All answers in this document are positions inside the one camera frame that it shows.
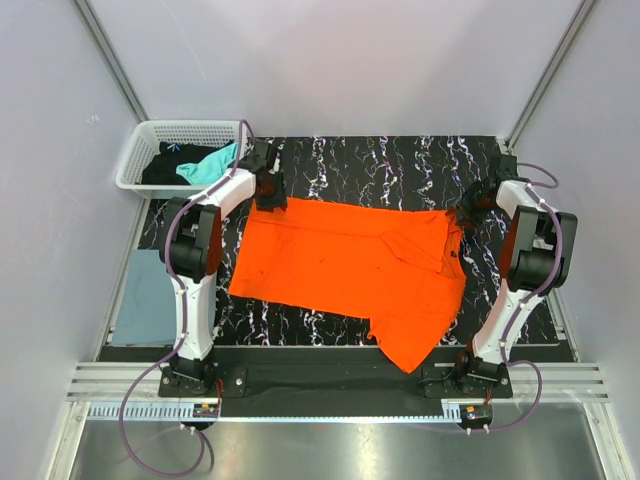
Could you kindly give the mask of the orange t shirt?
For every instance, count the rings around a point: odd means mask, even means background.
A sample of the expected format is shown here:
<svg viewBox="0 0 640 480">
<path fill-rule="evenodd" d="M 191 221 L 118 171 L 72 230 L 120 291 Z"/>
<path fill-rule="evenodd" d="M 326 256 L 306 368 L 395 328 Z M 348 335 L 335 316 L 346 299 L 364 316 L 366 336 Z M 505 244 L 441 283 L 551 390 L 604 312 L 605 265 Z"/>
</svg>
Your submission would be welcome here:
<svg viewBox="0 0 640 480">
<path fill-rule="evenodd" d="M 251 210 L 229 292 L 366 319 L 383 354 L 412 373 L 461 307 L 462 237 L 444 210 L 292 198 L 284 211 Z"/>
</svg>

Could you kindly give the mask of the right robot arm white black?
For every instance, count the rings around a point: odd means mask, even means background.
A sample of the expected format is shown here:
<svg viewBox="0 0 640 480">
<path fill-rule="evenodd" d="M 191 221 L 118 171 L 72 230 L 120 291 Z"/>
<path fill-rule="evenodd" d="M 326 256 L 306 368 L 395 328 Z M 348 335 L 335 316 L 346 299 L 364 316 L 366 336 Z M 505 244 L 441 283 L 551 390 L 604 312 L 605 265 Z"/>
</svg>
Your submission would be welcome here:
<svg viewBox="0 0 640 480">
<path fill-rule="evenodd" d="M 550 206 L 538 194 L 538 187 L 559 185 L 555 176 L 550 179 L 545 184 L 523 177 L 517 158 L 500 154 L 490 160 L 488 175 L 451 209 L 463 229 L 479 226 L 495 210 L 510 220 L 498 262 L 498 297 L 452 371 L 452 383 L 464 396 L 479 398 L 508 384 L 510 352 L 522 327 L 568 277 L 578 217 Z"/>
</svg>

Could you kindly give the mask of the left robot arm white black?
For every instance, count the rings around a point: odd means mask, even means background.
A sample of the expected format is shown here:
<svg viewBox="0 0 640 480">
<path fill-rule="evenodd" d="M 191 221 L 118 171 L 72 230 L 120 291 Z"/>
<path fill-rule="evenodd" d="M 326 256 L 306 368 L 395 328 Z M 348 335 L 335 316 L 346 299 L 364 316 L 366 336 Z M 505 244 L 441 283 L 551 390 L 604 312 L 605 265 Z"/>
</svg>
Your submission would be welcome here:
<svg viewBox="0 0 640 480">
<path fill-rule="evenodd" d="M 176 300 L 176 340 L 162 361 L 162 397 L 211 395 L 222 388 L 213 360 L 211 290 L 222 254 L 223 220 L 248 199 L 267 212 L 287 208 L 278 148 L 255 140 L 216 182 L 166 207 L 159 256 Z"/>
</svg>

